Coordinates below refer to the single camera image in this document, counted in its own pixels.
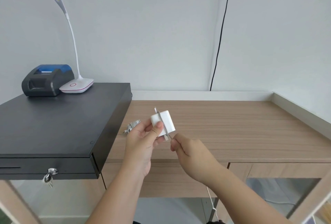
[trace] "hand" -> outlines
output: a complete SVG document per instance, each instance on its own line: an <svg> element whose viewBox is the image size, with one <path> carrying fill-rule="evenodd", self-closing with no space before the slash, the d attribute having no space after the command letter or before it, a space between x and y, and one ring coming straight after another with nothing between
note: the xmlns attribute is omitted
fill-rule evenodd
<svg viewBox="0 0 331 224"><path fill-rule="evenodd" d="M220 164L200 140L177 133L170 142L170 150L176 151L180 165L191 178L209 187Z"/></svg>
<svg viewBox="0 0 331 224"><path fill-rule="evenodd" d="M143 178L151 169L151 156L153 149L164 141L164 137L158 138L163 129L160 121L154 127L151 119L140 122L126 137L126 146L123 159L123 167L130 167Z"/></svg>

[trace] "wooden desk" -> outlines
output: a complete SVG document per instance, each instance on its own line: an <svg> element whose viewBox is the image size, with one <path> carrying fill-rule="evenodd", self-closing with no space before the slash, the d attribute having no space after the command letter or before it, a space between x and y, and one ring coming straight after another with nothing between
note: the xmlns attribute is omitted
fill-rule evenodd
<svg viewBox="0 0 331 224"><path fill-rule="evenodd" d="M271 101L132 101L102 170L106 186L123 159L122 132L130 122L149 118L155 106L169 110L176 132L201 139L243 181L249 176L321 178L291 214L295 223L312 211L306 200L322 200L321 185L330 182L331 187L331 141ZM185 174L170 142L164 142L153 151L140 197L208 197L208 193ZM221 203L217 208L226 215Z"/></svg>

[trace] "left hand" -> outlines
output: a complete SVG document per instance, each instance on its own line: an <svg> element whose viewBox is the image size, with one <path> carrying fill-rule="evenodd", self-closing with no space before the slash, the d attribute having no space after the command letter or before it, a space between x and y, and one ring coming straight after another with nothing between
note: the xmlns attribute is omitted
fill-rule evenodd
<svg viewBox="0 0 331 224"><path fill-rule="evenodd" d="M164 141L163 136L158 138L162 129L163 123L161 121L153 127L151 119L136 125L126 137L122 166L129 167L144 178L151 169L153 149Z"/></svg>

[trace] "right hand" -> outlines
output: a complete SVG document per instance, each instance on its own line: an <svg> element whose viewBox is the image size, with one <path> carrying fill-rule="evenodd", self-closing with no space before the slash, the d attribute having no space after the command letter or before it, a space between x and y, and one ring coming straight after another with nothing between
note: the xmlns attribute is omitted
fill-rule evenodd
<svg viewBox="0 0 331 224"><path fill-rule="evenodd" d="M177 133L170 142L170 150L176 151L180 165L191 178L209 186L220 164L200 140Z"/></svg>

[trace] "wooden countertop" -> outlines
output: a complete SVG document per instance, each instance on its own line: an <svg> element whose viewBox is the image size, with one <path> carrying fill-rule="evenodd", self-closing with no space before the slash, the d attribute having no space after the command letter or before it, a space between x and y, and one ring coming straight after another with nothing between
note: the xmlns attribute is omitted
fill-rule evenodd
<svg viewBox="0 0 331 224"><path fill-rule="evenodd" d="M331 163L331 140L271 101L132 101L106 162L122 161L122 132L154 107L169 110L176 132L201 139L219 162ZM177 160L169 141L153 151L152 162Z"/></svg>

